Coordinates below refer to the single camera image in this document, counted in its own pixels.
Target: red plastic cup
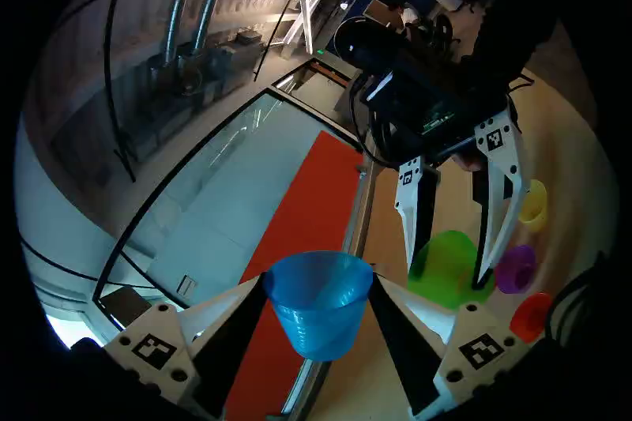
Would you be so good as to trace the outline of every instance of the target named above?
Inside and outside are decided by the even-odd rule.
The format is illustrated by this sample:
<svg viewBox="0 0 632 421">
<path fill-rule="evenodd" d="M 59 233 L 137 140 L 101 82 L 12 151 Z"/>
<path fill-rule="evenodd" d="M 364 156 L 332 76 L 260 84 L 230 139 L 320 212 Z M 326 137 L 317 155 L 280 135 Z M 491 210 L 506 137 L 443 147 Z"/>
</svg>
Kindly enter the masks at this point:
<svg viewBox="0 0 632 421">
<path fill-rule="evenodd" d="M 530 295 L 513 314 L 509 324 L 511 332 L 520 337 L 525 344 L 531 344 L 544 330 L 552 302 L 553 298 L 546 293 Z"/>
</svg>

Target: glass wall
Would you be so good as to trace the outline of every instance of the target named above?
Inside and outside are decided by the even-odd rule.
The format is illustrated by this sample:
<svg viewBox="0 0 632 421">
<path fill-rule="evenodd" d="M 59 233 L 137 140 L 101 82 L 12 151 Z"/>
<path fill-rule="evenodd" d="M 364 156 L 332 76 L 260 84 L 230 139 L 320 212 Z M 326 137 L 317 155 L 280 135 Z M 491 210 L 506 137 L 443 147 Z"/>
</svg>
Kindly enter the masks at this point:
<svg viewBox="0 0 632 421">
<path fill-rule="evenodd" d="M 134 290 L 150 304 L 167 298 L 182 307 L 236 286 L 323 132 L 355 147 L 302 108 L 271 91 L 260 94 L 149 198 L 107 279 L 158 287 Z M 116 289 L 106 285 L 101 297 Z"/>
</svg>

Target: purple plastic cup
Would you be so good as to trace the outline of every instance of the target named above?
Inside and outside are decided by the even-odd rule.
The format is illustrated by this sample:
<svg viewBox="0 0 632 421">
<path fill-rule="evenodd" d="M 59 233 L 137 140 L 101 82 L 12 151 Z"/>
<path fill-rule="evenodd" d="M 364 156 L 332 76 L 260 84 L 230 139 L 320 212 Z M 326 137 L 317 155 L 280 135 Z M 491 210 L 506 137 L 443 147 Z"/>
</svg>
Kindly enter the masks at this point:
<svg viewBox="0 0 632 421">
<path fill-rule="evenodd" d="M 494 271 L 496 286 L 507 295 L 527 291 L 536 275 L 536 252 L 529 245 L 515 246 L 500 258 Z"/>
</svg>

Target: blue plastic cup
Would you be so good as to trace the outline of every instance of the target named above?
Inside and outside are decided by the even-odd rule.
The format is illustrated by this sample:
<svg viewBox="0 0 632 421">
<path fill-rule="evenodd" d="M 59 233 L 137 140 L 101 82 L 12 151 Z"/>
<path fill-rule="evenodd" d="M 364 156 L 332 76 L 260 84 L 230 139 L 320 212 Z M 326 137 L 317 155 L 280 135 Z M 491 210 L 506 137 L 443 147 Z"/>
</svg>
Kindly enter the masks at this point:
<svg viewBox="0 0 632 421">
<path fill-rule="evenodd" d="M 328 362 L 355 341 L 373 282 L 373 269 L 352 255 L 312 251 L 278 261 L 263 287 L 294 350 Z"/>
</svg>

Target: red floor mat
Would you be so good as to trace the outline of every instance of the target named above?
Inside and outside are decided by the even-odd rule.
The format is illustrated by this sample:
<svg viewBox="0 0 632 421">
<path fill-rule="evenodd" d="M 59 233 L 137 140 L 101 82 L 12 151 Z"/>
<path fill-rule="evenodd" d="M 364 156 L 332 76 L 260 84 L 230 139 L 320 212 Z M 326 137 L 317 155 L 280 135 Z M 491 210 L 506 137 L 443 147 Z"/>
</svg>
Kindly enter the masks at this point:
<svg viewBox="0 0 632 421">
<path fill-rule="evenodd" d="M 362 155 L 321 132 L 265 230 L 241 281 L 287 256 L 340 250 L 359 181 Z M 228 395 L 228 421 L 279 414 L 303 358 L 290 345 L 266 303 Z"/>
</svg>

